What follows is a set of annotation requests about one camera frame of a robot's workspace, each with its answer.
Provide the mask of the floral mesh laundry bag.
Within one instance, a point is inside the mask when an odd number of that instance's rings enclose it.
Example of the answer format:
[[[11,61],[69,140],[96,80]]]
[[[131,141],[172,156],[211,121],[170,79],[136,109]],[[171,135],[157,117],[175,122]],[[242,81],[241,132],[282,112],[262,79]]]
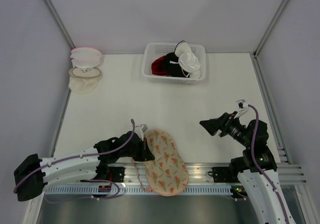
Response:
[[[148,130],[144,137],[155,160],[144,161],[148,187],[140,183],[140,189],[165,197],[181,194],[189,183],[189,171],[173,137],[160,129]]]

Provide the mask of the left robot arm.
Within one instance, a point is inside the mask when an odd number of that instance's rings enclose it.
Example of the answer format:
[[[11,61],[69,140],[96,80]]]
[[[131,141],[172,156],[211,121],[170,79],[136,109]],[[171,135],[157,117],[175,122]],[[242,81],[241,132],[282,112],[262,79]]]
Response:
[[[99,141],[78,154],[59,158],[40,158],[38,154],[32,154],[13,173],[13,193],[19,202],[25,202],[59,185],[74,182],[117,183],[109,165],[126,157],[137,162],[155,160],[146,138],[133,131]]]

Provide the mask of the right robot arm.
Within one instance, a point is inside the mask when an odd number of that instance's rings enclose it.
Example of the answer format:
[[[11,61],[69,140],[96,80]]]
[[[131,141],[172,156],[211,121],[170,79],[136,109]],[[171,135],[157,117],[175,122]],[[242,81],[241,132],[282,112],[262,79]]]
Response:
[[[230,136],[245,147],[241,157],[231,159],[228,176],[245,189],[261,224],[295,223],[280,186],[278,167],[267,146],[268,126],[259,118],[242,125],[237,112],[200,121],[211,135]]]

